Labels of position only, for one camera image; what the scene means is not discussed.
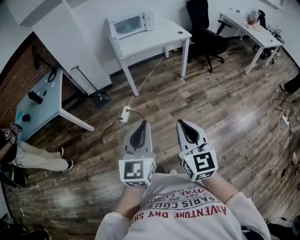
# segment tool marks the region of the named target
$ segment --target table leg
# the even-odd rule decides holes
[[[169,57],[169,46],[165,46],[165,58]]]
[[[124,70],[124,73],[126,75],[126,78],[127,78],[128,82],[129,82],[130,86],[131,86],[131,89],[132,89],[133,93],[137,97],[139,95],[139,93],[137,92],[137,89],[136,89],[136,86],[135,86],[135,82],[132,79],[132,76],[130,74],[130,71],[128,69],[128,66],[127,66],[125,60],[120,60],[120,64],[121,64],[121,66],[122,66],[122,68]]]
[[[277,48],[274,49],[274,51],[272,52],[271,56],[268,58],[268,60],[266,61],[266,63],[264,64],[265,66],[268,66],[269,63],[271,62],[271,60],[273,59],[273,57],[275,56],[275,54],[277,53],[279,49],[279,46]]]
[[[71,77],[71,75],[69,73],[67,73],[67,71],[65,69],[61,69],[63,74],[67,77],[68,80],[71,81],[72,84],[74,84],[83,94],[86,94],[86,91],[83,90],[83,88],[81,86],[79,86],[79,84],[77,82],[75,82],[75,80]]]
[[[184,41],[184,44],[183,44],[181,69],[180,69],[180,76],[181,77],[184,77],[186,75],[187,60],[188,60],[188,47],[189,47],[189,38],[187,38]]]
[[[260,47],[255,55],[255,57],[253,58],[252,62],[250,63],[250,65],[247,67],[247,70],[245,71],[245,74],[248,75],[249,72],[251,71],[251,69],[254,67],[256,61],[258,60],[258,58],[260,57],[260,55],[263,52],[264,47]]]
[[[296,126],[296,127],[293,127],[293,128],[291,129],[291,133],[294,133],[294,132],[298,131],[299,129],[300,129],[300,125],[298,125],[298,126]]]
[[[240,31],[240,38],[239,38],[240,41],[243,41],[243,36],[244,36],[244,32],[241,30]]]
[[[63,118],[71,121],[72,123],[75,123],[76,125],[89,130],[90,132],[93,132],[95,129],[94,127],[92,127],[91,125],[85,123],[84,121],[80,120],[79,118],[73,116],[72,114],[68,113],[66,110],[64,109],[60,109],[60,116],[62,116]]]

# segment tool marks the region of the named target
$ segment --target power strip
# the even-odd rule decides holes
[[[286,114],[282,115],[282,120],[285,122],[285,124],[289,127],[290,126],[290,120],[287,118]]]
[[[128,118],[129,118],[129,113],[130,113],[130,111],[128,111],[128,110],[130,110],[131,109],[131,107],[129,107],[129,106],[124,106],[124,108],[123,108],[123,112],[122,112],[122,115],[121,115],[121,122],[123,122],[123,123],[127,123],[128,122]]]

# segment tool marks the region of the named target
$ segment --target brick wall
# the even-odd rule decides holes
[[[38,37],[32,33],[17,49],[0,74],[0,127],[8,127],[15,121],[15,110],[20,100],[28,91],[51,69],[44,63],[38,70],[34,67],[31,46],[35,44],[37,53],[50,63],[58,65],[56,59],[42,44]],[[67,79],[63,78],[62,100],[78,93],[78,89]]]

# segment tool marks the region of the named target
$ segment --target white desk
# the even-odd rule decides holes
[[[260,46],[252,62],[246,69],[245,74],[249,74],[256,61],[262,54],[264,48],[275,47],[275,50],[265,63],[265,66],[267,66],[274,57],[278,48],[282,45],[282,43],[280,43],[268,30],[263,28],[261,25],[255,25],[255,28],[259,29],[259,31],[255,30],[254,28],[248,28],[244,15],[222,13],[221,18],[230,22],[240,30],[240,40],[243,39],[244,35],[249,35],[250,38],[252,38]]]
[[[189,39],[191,36],[192,35],[188,31],[167,19],[161,23],[157,23],[154,30],[139,32],[120,39],[119,46],[116,46],[111,36],[109,36],[112,46],[135,96],[138,96],[139,94],[126,64],[126,58],[159,46],[165,47],[165,57],[168,58],[168,45],[177,41],[183,41],[180,76],[184,77],[187,68]]]
[[[17,106],[15,122],[23,128],[23,131],[19,133],[19,137],[23,141],[26,141],[42,126],[58,115],[81,126],[82,128],[85,128],[86,130],[91,132],[94,131],[94,127],[62,109],[62,70],[57,71],[56,77],[51,82],[48,82],[49,74],[50,73],[46,74],[30,90],[34,91],[43,99],[42,104],[38,104],[29,99],[28,94],[26,94]],[[26,114],[30,115],[30,121],[22,121],[22,116]]]

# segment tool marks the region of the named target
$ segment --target beige pants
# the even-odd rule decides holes
[[[66,160],[60,158],[59,152],[47,152],[17,140],[17,155],[11,162],[23,168],[43,168],[55,172],[62,172],[68,168]]]

